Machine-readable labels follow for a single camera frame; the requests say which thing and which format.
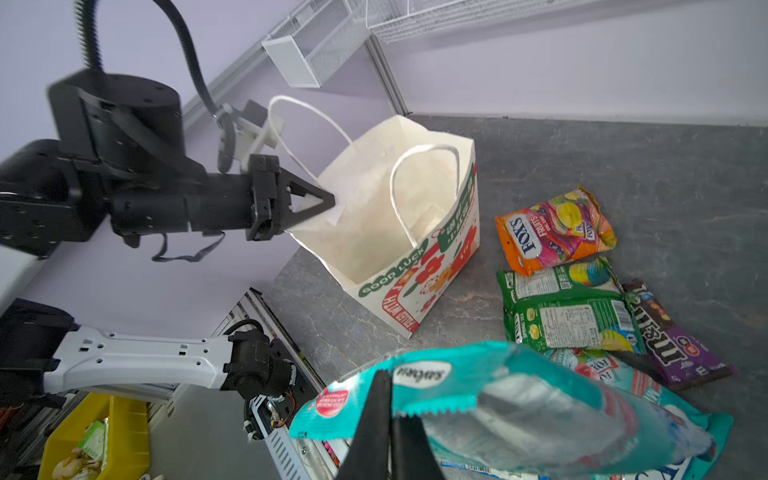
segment paper bag handle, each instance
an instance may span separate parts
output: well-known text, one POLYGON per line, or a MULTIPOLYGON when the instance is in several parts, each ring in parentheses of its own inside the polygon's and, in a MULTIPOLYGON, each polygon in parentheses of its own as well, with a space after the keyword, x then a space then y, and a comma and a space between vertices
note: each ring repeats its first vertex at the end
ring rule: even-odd
POLYGON ((447 150, 454 154, 456 157, 456 192, 455 195, 458 197, 458 177, 459 177, 459 171, 461 170, 461 164, 459 163, 458 159, 458 150, 453 145, 447 145, 447 144, 431 144, 431 145, 416 145, 413 148, 410 148, 408 151, 406 151, 403 155, 400 156, 400 158, 397 159, 395 162, 395 166, 392 167, 392 173, 389 175, 389 200, 392 202, 392 208, 395 209, 395 215, 397 216, 397 220, 400 222, 400 225, 402 226, 402 229, 406 231, 406 235, 408 235, 408 240, 411 242, 411 245, 415 248, 416 247, 416 239, 413 237, 413 233, 411 233, 411 230, 406 226, 406 222, 402 219, 402 216, 400 215, 400 210, 397 208, 397 199, 395 199, 395 176, 397 175, 397 169, 400 168, 400 164, 411 155, 415 154, 422 154, 427 151, 433 151, 433 150, 447 150))
POLYGON ((341 133, 341 135, 344 136, 344 139, 350 145, 354 145, 355 142, 352 141, 352 138, 349 138, 349 135, 347 135, 346 132, 344 130, 342 130, 342 128, 339 126, 339 124, 337 124, 335 121, 333 121, 333 119, 331 117, 329 117, 328 115, 324 114, 318 108, 315 108, 312 105, 310 105, 310 104, 308 104, 308 103, 306 103, 304 101, 297 100, 297 99, 295 99, 293 97, 289 97, 287 95, 276 95, 276 96, 272 97, 272 99, 270 100, 270 104, 266 108, 266 122, 270 126, 270 132, 272 132, 272 135, 277 137, 277 142, 280 144, 281 147, 283 147, 283 149, 286 151, 288 156, 291 157, 293 159, 293 161, 296 162, 296 165, 298 165, 302 170, 304 170, 304 173, 306 173, 307 175, 310 176, 312 181, 315 182, 315 185, 319 186, 320 183, 317 181, 317 177, 315 177, 313 175, 313 173, 310 172, 310 169, 305 167, 304 164, 301 163, 301 161, 298 158, 296 158, 296 155, 294 155, 293 152, 286 146, 285 142, 283 141, 283 138, 277 133, 277 129, 275 128, 275 125, 272 123, 272 107, 274 107, 276 103, 281 102, 281 101, 287 101, 287 102, 292 103, 292 104, 297 104, 297 105, 300 105, 300 106, 302 106, 304 108, 307 108, 307 109, 315 112, 320 117, 325 118, 328 121, 328 123, 333 125, 339 131, 339 133, 341 133))

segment marble surface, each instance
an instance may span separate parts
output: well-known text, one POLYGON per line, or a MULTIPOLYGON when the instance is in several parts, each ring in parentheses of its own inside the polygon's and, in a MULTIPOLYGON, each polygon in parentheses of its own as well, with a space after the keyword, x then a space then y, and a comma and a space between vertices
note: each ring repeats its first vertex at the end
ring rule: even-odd
MULTIPOLYGON (((740 374, 685 392, 735 425, 707 476, 755 478, 768 451, 768 129, 414 117, 475 139, 480 248, 411 339, 347 296, 300 250, 266 292, 327 382, 398 348, 504 339, 495 271, 508 269, 493 218, 591 190, 614 227, 607 256, 643 278, 679 326, 740 374)), ((450 478, 464 477, 446 472, 450 478)))

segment printed paper bag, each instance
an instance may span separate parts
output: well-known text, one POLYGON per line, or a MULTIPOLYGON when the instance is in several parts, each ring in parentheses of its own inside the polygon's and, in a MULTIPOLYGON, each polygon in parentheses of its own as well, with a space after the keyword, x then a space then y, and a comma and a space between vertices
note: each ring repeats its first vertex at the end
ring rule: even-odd
POLYGON ((410 337, 479 245, 474 141, 396 116, 350 141, 317 180, 336 206, 291 236, 410 337))

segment yellow bin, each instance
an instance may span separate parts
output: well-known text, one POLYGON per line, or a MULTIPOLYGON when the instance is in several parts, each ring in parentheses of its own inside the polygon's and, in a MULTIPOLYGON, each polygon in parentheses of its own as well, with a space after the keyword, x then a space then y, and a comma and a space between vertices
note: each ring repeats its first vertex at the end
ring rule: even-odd
POLYGON ((38 480, 51 480, 54 467, 78 446, 85 429, 109 418, 107 467, 97 480, 138 480, 149 469, 147 404, 138 400, 89 393, 45 443, 38 480))

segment wire mesh shelf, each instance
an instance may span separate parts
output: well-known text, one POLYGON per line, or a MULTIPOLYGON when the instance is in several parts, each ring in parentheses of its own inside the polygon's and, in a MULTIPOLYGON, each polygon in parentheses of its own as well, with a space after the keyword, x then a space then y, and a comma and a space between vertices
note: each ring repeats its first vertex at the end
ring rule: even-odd
POLYGON ((365 0, 311 0, 262 45, 288 85, 320 87, 370 36, 365 7, 365 0))
POLYGON ((391 43, 480 22, 502 22, 599 0, 366 0, 366 25, 391 43))

